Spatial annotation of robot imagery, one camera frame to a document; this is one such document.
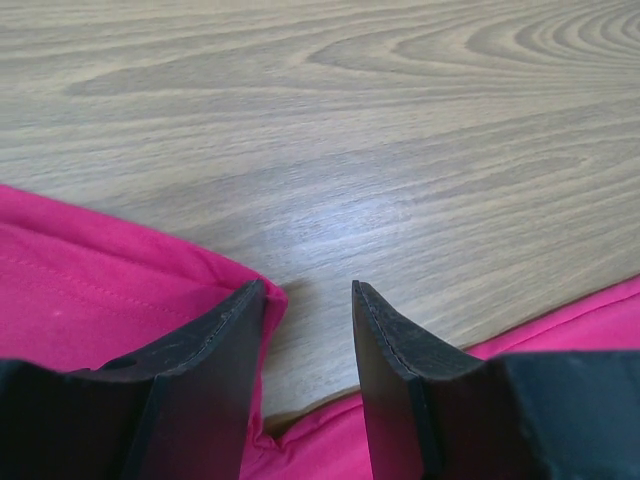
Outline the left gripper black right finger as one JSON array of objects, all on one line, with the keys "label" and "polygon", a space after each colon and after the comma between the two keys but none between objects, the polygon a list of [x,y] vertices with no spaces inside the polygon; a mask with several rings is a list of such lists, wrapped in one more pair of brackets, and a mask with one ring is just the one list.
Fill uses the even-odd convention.
[{"label": "left gripper black right finger", "polygon": [[471,356],[352,285],[377,479],[635,479],[639,354]]}]

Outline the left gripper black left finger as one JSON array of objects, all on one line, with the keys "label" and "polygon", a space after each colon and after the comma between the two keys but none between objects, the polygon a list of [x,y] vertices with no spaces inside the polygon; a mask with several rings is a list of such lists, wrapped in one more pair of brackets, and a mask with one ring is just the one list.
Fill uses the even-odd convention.
[{"label": "left gripper black left finger", "polygon": [[5,479],[235,479],[246,442],[265,285],[97,370],[1,364]]}]

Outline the magenta red t-shirt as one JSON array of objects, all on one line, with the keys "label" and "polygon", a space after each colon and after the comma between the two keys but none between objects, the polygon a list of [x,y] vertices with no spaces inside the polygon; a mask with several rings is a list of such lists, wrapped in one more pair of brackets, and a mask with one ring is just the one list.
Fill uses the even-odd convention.
[{"label": "magenta red t-shirt", "polygon": [[[3,186],[1,351],[58,370],[99,367],[208,312],[257,273],[97,212]],[[317,410],[274,438],[255,391],[244,479],[368,479],[362,400]]]}]

